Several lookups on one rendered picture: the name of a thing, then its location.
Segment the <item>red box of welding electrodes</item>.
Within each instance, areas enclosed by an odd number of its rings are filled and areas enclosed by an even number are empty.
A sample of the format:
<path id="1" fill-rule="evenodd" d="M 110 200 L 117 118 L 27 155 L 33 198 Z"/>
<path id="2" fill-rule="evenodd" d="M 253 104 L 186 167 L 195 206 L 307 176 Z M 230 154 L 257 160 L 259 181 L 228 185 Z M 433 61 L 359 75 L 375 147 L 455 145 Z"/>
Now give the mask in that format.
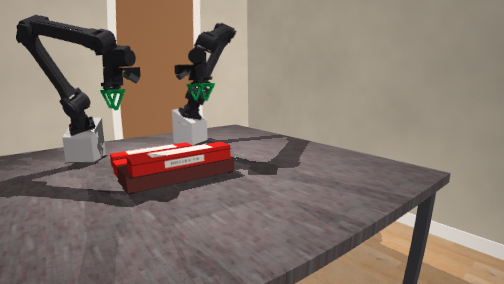
<path id="1" fill-rule="evenodd" d="M 132 177 L 230 159 L 230 145 L 216 142 L 135 156 L 128 156 Z"/>
<path id="2" fill-rule="evenodd" d="M 110 154 L 111 166 L 113 167 L 112 161 L 114 161 L 114 160 L 120 160 L 120 159 L 125 159 L 126 156 L 141 155 L 141 154 L 160 152 L 160 151 L 166 151 L 166 150 L 172 150 L 172 149 L 178 149 L 178 148 L 185 148 L 185 147 L 191 147 L 191 146 L 192 145 L 188 144 L 188 143 L 179 143 L 179 144 L 172 144 L 172 145 L 166 145 L 166 146 L 145 148 L 145 149 L 125 151 L 125 152 L 119 152 L 119 153 L 112 153 L 112 154 Z M 121 155 L 123 155 L 123 156 L 121 156 Z"/>
<path id="3" fill-rule="evenodd" d="M 116 175 L 117 178 L 118 178 L 118 175 L 117 175 L 117 167 L 116 166 L 121 166 L 121 165 L 127 165 L 126 159 L 113 161 L 113 170 L 114 170 L 114 174 Z"/>

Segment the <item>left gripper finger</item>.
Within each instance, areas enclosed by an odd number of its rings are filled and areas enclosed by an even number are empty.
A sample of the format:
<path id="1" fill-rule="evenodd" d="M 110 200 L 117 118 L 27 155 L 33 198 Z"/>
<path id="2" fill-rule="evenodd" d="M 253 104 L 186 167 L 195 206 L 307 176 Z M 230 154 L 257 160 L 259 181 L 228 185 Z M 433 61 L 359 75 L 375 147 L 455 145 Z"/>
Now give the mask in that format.
<path id="1" fill-rule="evenodd" d="M 208 101 L 209 96 L 210 96 L 210 94 L 211 94 L 211 92 L 213 90 L 213 87 L 214 87 L 215 83 L 198 83 L 198 85 L 199 85 L 199 88 L 200 88 L 200 91 L 202 93 L 204 101 Z M 208 91 L 208 94 L 207 94 L 207 97 L 206 97 L 205 96 L 205 92 L 204 92 L 204 87 L 208 87 L 208 86 L 210 86 L 210 88 L 209 88 L 209 91 Z"/>
<path id="2" fill-rule="evenodd" d="M 190 92 L 191 92 L 191 94 L 192 94 L 192 96 L 193 96 L 194 100 L 198 100 L 199 93 L 200 93 L 200 88 L 199 88 L 198 83 L 187 84 L 187 87 L 188 87 L 188 89 L 190 90 Z M 197 87 L 197 94 L 196 94 L 196 96 L 194 95 L 194 92 L 193 92 L 193 90 L 192 90 L 192 87 Z"/>

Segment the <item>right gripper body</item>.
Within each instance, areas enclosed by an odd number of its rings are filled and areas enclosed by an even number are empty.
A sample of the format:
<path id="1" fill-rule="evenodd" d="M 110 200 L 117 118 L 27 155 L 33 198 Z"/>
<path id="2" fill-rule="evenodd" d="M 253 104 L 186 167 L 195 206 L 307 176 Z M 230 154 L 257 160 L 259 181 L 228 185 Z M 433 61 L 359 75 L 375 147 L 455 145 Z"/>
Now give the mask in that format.
<path id="1" fill-rule="evenodd" d="M 101 86 L 103 86 L 103 90 L 117 90 L 117 89 L 121 89 L 120 85 L 123 85 L 123 82 L 113 82 L 113 68 L 117 68 L 117 67 L 116 66 L 105 67 L 103 70 L 104 83 L 101 83 L 101 84 L 103 84 L 103 85 L 101 85 Z M 118 84 L 112 84 L 112 83 L 118 83 Z M 113 88 L 111 88 L 111 87 L 113 87 Z"/>

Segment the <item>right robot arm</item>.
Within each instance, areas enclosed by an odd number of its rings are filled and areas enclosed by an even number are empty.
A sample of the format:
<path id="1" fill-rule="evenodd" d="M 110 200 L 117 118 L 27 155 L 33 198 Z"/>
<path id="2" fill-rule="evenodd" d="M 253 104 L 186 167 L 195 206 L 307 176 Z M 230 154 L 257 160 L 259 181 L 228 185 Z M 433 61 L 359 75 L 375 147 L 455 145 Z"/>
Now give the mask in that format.
<path id="1" fill-rule="evenodd" d="M 40 15 L 33 15 L 19 21 L 17 30 L 16 40 L 18 43 L 22 43 L 28 49 L 58 91 L 61 98 L 59 102 L 64 112 L 71 117 L 70 134 L 73 136 L 95 128 L 93 117 L 88 117 L 84 111 L 90 107 L 89 97 L 80 88 L 74 88 L 67 81 L 37 35 L 80 44 L 90 50 L 94 49 L 96 56 L 102 55 L 103 67 L 133 66 L 136 61 L 135 53 L 129 46 L 117 45 L 114 34 L 109 30 L 82 28 L 54 22 L 50 21 L 48 17 Z M 123 82 L 123 77 L 137 83 L 140 79 L 140 67 L 113 68 L 113 82 Z M 75 96 L 70 99 L 69 97 L 72 95 Z"/>

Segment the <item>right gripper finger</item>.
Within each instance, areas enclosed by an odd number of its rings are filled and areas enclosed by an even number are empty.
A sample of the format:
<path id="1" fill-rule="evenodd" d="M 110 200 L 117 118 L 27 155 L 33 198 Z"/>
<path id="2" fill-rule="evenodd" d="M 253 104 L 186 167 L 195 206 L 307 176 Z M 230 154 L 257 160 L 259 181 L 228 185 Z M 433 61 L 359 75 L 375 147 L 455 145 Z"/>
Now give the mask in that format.
<path id="1" fill-rule="evenodd" d="M 125 89 L 117 89 L 117 90 L 105 90 L 108 98 L 109 98 L 109 101 L 113 107 L 114 110 L 118 110 L 119 109 L 119 106 L 120 106 L 120 103 L 121 103 L 121 100 L 123 98 L 123 95 L 125 93 Z M 115 106 L 114 102 L 113 102 L 113 99 L 111 97 L 111 94 L 117 94 L 117 93 L 120 93 L 120 96 L 119 96 L 119 99 L 118 99 L 118 102 L 117 102 L 117 106 Z"/>
<path id="2" fill-rule="evenodd" d="M 108 101 L 108 99 L 107 99 L 107 97 L 106 97 L 106 95 L 105 95 L 105 93 L 106 93 L 106 92 L 105 92 L 105 90 L 100 90 L 100 92 L 101 92 L 102 96 L 104 97 L 104 99 L 105 99 L 105 101 L 106 101 L 106 103 L 107 103 L 108 107 L 109 107 L 109 108 L 113 108 L 113 107 L 112 107 L 112 105 L 110 105 L 110 103 L 109 103 L 109 101 Z M 114 103 L 115 103 L 116 96 L 117 96 L 117 94 L 114 94 L 114 95 L 113 95 L 113 102 L 114 102 Z"/>

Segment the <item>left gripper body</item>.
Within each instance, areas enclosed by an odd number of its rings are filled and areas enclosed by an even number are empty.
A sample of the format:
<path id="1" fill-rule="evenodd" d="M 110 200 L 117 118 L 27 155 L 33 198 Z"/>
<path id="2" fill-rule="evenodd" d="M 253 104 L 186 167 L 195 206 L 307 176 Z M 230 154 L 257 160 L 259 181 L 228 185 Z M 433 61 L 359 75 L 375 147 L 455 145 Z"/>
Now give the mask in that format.
<path id="1" fill-rule="evenodd" d="M 207 76 L 207 64 L 201 64 L 203 65 L 203 76 Z M 204 78 L 204 77 L 193 77 L 193 78 L 190 78 L 189 77 L 189 81 L 193 80 L 193 82 L 191 83 L 211 83 L 211 82 L 207 82 L 207 80 L 212 80 L 212 77 L 207 77 L 207 78 Z"/>

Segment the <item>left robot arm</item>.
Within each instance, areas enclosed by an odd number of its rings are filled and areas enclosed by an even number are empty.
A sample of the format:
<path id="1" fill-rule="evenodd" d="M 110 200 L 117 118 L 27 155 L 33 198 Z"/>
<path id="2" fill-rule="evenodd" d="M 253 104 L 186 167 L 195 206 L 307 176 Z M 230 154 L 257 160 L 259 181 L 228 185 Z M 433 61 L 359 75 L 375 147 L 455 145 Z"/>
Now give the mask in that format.
<path id="1" fill-rule="evenodd" d="M 175 75 L 178 78 L 178 80 L 183 79 L 186 75 L 189 75 L 189 77 L 197 77 L 197 76 L 203 76 L 203 65 L 201 64 L 207 64 L 207 76 L 211 76 L 213 72 L 213 68 L 215 67 L 221 53 L 222 49 L 230 43 L 231 39 L 233 38 L 233 34 L 236 32 L 234 31 L 233 27 L 230 27 L 224 23 L 216 24 L 214 27 L 214 30 L 212 31 L 207 31 L 207 32 L 202 32 L 199 34 L 199 38 L 197 38 L 195 44 L 194 44 L 194 49 L 192 49 L 189 54 L 188 58 L 193 64 L 199 64 L 199 65 L 175 65 Z M 220 26 L 220 28 L 218 28 Z M 215 30 L 216 29 L 216 30 Z M 214 33 L 215 32 L 215 33 Z M 212 33 L 212 34 L 210 34 Z M 207 36 L 209 34 L 210 36 Z M 213 38 L 211 38 L 213 36 Z M 218 37 L 218 41 L 217 41 Z M 231 39 L 229 39 L 229 38 Z M 228 40 L 225 40 L 224 38 L 227 38 Z M 223 39 L 223 40 L 222 40 Z M 229 41 L 230 40 L 230 41 Z M 227 43 L 228 41 L 228 43 Z M 197 46 L 196 46 L 197 45 Z M 201 46 L 201 47 L 199 47 Z M 206 48 L 203 50 L 203 48 Z M 207 50 L 208 49 L 208 50 Z M 210 51 L 209 51 L 210 50 Z M 209 51 L 211 54 L 207 60 L 206 63 L 206 52 Z M 204 52 L 204 54 L 203 54 Z M 191 70 L 189 69 L 191 68 Z M 191 74 L 190 74 L 191 73 Z M 202 93 L 200 91 L 198 100 L 194 100 L 192 97 L 192 94 L 190 93 L 189 89 L 186 92 L 185 98 L 188 99 L 188 105 L 186 104 L 184 108 L 178 109 L 182 117 L 185 118 L 192 118 L 192 119 L 198 119 L 201 120 L 202 116 L 199 114 L 199 107 L 200 105 L 204 104 L 204 99 L 202 96 Z M 190 100 L 191 99 L 191 100 Z M 190 102 L 191 101 L 191 102 Z M 193 102 L 195 101 L 195 102 Z M 199 103 L 199 104 L 197 104 Z M 197 112 L 198 111 L 198 112 Z M 200 118 L 200 116 L 201 118 Z"/>

